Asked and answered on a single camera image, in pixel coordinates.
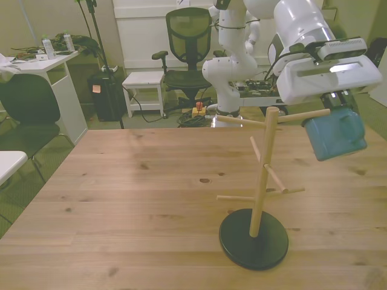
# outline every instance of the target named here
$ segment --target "plastic bottle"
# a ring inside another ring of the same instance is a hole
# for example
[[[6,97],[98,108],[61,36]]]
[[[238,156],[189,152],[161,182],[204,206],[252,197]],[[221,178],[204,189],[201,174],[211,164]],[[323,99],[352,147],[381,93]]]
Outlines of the plastic bottle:
[[[63,38],[65,39],[67,50],[74,52],[75,48],[74,48],[73,40],[71,39],[71,35],[68,34],[67,30],[65,30],[65,34],[63,35]]]
[[[53,48],[51,41],[47,38],[47,35],[43,35],[42,42],[43,42],[44,49],[46,50],[46,54],[48,56],[48,59],[54,59],[55,58],[55,50]]]

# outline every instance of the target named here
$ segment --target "wood grain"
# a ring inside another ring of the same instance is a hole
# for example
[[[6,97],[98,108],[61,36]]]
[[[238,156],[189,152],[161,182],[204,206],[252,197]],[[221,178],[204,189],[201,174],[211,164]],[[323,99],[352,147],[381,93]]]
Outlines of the wood grain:
[[[249,204],[216,197],[254,195],[263,131],[89,131],[0,240],[0,289],[379,290],[387,143],[368,129],[367,150],[320,163],[303,128],[281,128],[271,164],[306,191],[265,200],[290,239],[275,269],[234,265],[218,240]]]

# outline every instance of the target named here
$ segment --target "white stool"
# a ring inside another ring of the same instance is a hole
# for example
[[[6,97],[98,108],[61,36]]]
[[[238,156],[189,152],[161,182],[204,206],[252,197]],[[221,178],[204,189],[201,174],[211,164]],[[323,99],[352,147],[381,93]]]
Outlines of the white stool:
[[[124,88],[134,91],[134,97],[140,102],[142,110],[160,110],[161,116],[164,115],[163,93],[161,91],[161,82],[163,81],[163,71],[145,71],[132,72],[122,83]],[[158,102],[154,94],[140,94],[139,89],[156,88],[158,94]],[[125,95],[126,106],[128,107],[129,118],[133,116],[132,111],[139,111],[140,106],[132,98],[129,99],[129,94],[123,90]]]

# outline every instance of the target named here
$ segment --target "black mesh chair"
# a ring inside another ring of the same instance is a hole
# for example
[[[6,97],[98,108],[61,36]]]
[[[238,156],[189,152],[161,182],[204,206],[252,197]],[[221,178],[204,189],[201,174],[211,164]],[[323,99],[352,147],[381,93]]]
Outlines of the black mesh chair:
[[[165,111],[195,107],[195,97],[199,90],[211,87],[203,77],[201,70],[197,70],[197,63],[204,60],[211,46],[212,19],[207,9],[189,7],[174,10],[166,15],[169,45],[174,56],[181,62],[188,64],[187,71],[167,70],[167,51],[155,53],[153,60],[161,59],[165,73],[164,82],[167,91],[182,90],[187,96],[179,98],[179,105]]]

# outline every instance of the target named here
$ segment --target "table leg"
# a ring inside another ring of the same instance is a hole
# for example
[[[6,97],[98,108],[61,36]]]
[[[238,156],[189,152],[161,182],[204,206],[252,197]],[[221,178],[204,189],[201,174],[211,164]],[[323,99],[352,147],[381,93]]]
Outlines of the table leg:
[[[131,101],[129,99],[129,93],[126,89],[123,89],[123,94],[125,96],[125,103],[126,107],[128,108],[128,116],[129,118],[133,117],[132,110],[131,110]]]
[[[160,114],[163,117],[164,115],[164,103],[163,103],[163,91],[161,90],[161,85],[157,86],[158,102],[160,103]]]

